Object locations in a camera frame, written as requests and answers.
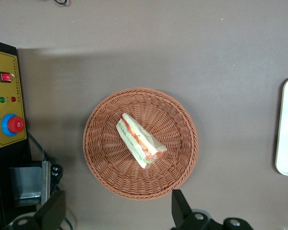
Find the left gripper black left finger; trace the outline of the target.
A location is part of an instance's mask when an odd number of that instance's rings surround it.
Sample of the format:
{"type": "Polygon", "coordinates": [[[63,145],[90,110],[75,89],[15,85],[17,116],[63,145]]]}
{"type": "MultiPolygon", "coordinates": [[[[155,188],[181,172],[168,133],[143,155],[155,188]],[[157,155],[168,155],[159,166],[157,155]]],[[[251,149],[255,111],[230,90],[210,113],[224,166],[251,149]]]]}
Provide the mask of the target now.
{"type": "Polygon", "coordinates": [[[49,200],[35,213],[35,220],[40,230],[58,230],[66,215],[66,195],[56,191],[49,200]]]}

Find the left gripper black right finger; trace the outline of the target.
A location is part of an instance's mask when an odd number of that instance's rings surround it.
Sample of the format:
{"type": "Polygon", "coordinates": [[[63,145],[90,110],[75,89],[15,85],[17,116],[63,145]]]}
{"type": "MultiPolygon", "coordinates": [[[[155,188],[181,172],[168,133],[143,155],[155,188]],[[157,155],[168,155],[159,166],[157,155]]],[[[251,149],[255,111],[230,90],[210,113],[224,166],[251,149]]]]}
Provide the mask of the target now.
{"type": "Polygon", "coordinates": [[[171,213],[173,230],[208,230],[209,217],[200,209],[191,209],[182,191],[172,190],[171,213]]]}

